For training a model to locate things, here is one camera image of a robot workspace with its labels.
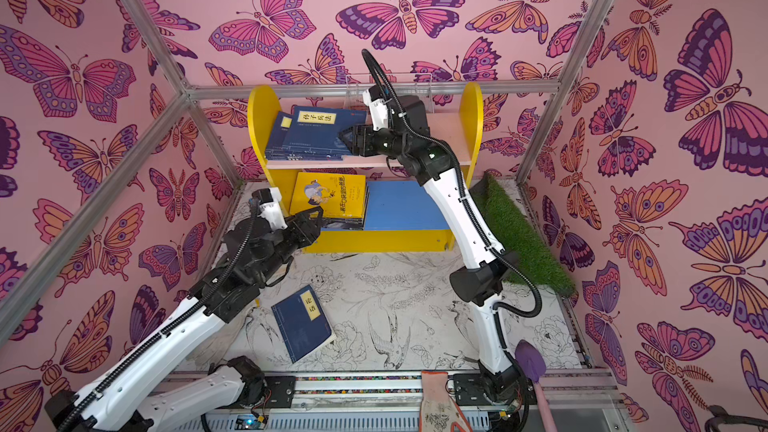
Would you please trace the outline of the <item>dark blue thread-bound book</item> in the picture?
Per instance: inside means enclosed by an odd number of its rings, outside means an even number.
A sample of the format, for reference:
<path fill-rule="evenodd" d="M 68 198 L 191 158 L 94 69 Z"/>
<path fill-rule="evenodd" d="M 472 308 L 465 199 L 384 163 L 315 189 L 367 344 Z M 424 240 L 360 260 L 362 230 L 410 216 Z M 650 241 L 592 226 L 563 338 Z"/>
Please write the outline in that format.
<path fill-rule="evenodd" d="M 292 152 L 317 155 L 349 155 L 339 134 L 355 125 L 364 125 L 367 113 L 354 109 L 297 108 L 283 145 Z"/>

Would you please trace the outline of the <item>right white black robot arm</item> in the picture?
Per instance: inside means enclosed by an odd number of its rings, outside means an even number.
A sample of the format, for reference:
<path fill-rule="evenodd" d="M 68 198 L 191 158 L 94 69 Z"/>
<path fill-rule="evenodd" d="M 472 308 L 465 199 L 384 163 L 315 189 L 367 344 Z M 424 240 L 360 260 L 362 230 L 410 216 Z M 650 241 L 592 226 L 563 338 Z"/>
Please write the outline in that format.
<path fill-rule="evenodd" d="M 524 400 L 528 377 L 506 341 L 502 314 L 538 316 L 542 311 L 539 289 L 518 269 L 516 253 L 506 251 L 484 221 L 457 155 L 446 141 L 431 134 L 424 103 L 416 96 L 398 96 L 378 86 L 367 88 L 362 101 L 370 113 L 370 124 L 352 126 L 340 132 L 340 139 L 355 156 L 397 160 L 436 204 L 462 255 L 463 267 L 449 279 L 472 314 L 484 392 L 496 403 Z M 531 291 L 531 309 L 520 309 L 502 299 L 502 282 L 510 273 Z"/>

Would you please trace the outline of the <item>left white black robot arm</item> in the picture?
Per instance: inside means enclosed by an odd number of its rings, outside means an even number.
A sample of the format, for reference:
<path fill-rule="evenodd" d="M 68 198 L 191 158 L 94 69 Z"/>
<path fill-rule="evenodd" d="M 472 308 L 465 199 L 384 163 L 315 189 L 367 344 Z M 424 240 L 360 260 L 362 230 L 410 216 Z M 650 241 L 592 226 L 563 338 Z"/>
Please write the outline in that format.
<path fill-rule="evenodd" d="M 164 397 L 151 392 L 195 348 L 278 284 L 296 251 L 320 236 L 324 212 L 315 206 L 284 216 L 276 188 L 253 192 L 250 215 L 224 236 L 226 254 L 194 284 L 149 337 L 95 381 L 53 395 L 44 410 L 59 431 L 159 431 L 230 405 L 256 405 L 265 395 L 263 371 L 240 356 Z"/>

